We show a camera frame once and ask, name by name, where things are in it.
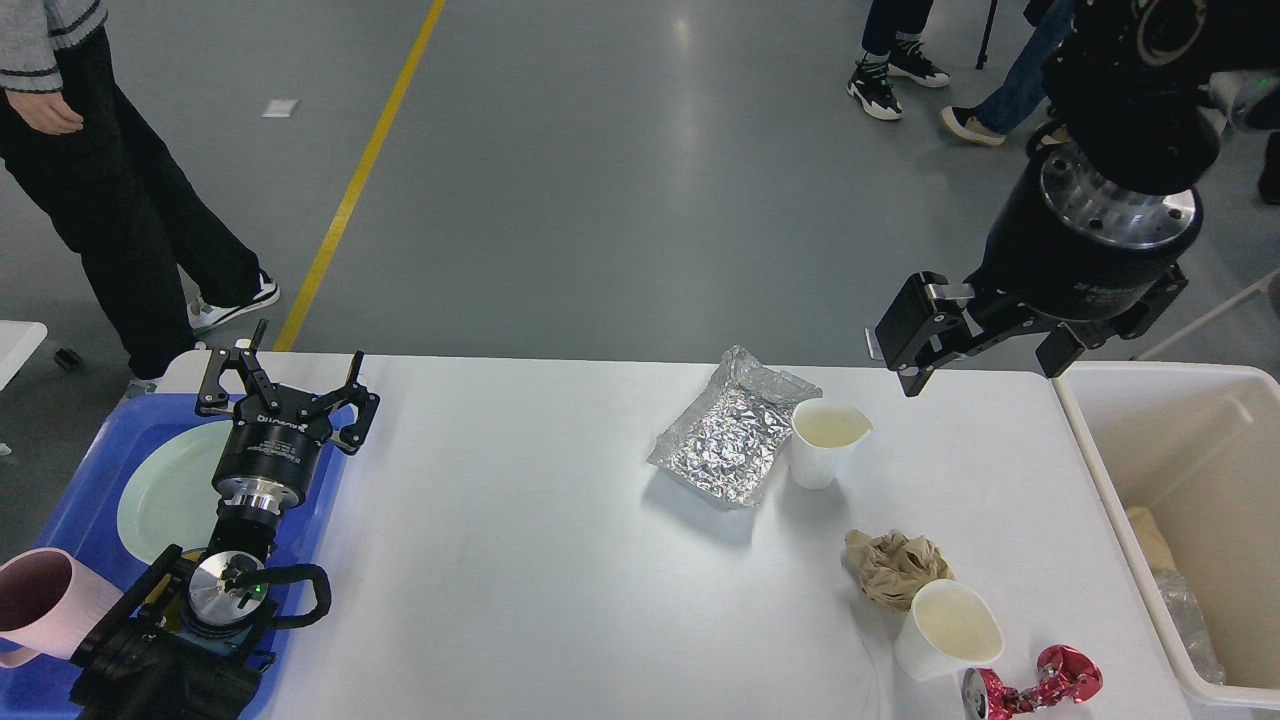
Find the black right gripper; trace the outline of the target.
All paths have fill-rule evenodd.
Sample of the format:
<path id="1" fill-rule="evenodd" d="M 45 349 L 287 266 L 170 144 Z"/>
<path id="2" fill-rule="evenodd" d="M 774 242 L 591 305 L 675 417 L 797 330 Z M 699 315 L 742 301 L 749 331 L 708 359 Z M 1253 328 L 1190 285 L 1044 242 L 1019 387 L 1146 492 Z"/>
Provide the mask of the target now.
<path id="1" fill-rule="evenodd" d="M 1036 348 L 1044 375 L 1065 373 L 1110 338 L 1142 337 L 1189 284 L 1174 265 L 1197 240 L 1197 190 L 1147 195 L 1106 179 L 1075 145 L 1041 149 L 991 228 L 975 284 L 910 275 L 876 325 L 884 365 L 908 397 L 934 370 L 1030 331 L 1030 307 L 1055 322 Z"/>

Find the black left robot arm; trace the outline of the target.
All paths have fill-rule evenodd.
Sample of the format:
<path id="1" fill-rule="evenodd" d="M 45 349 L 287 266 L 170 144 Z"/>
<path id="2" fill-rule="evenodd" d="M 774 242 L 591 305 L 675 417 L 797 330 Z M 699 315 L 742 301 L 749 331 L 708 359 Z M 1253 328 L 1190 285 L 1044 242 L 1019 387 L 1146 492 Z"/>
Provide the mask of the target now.
<path id="1" fill-rule="evenodd" d="M 211 474 L 218 519 L 200 551 L 168 546 L 78 644 L 70 702 L 83 719 L 238 719 L 276 656 L 262 638 L 310 626 L 332 609 L 311 562 L 270 566 L 283 518 L 308 497 L 321 451 L 357 454 L 380 398 L 356 352 L 342 386 L 316 395 L 271 380 L 257 354 L 215 350 L 195 402 L 228 415 Z"/>

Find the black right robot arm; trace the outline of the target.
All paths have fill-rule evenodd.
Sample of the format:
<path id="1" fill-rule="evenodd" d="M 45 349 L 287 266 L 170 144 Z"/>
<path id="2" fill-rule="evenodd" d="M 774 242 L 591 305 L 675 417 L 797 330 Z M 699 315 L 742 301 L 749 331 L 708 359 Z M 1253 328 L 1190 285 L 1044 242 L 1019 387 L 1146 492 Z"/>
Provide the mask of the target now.
<path id="1" fill-rule="evenodd" d="M 1029 150 L 965 281 L 910 275 L 876 327 L 906 396 L 1015 336 L 1044 336 L 1036 355 L 1055 378 L 1152 327 L 1187 287 L 1194 186 L 1220 150 L 1210 111 L 1277 128 L 1277 18 L 1275 1 L 1078 3 L 1044 68 L 1071 142 Z"/>

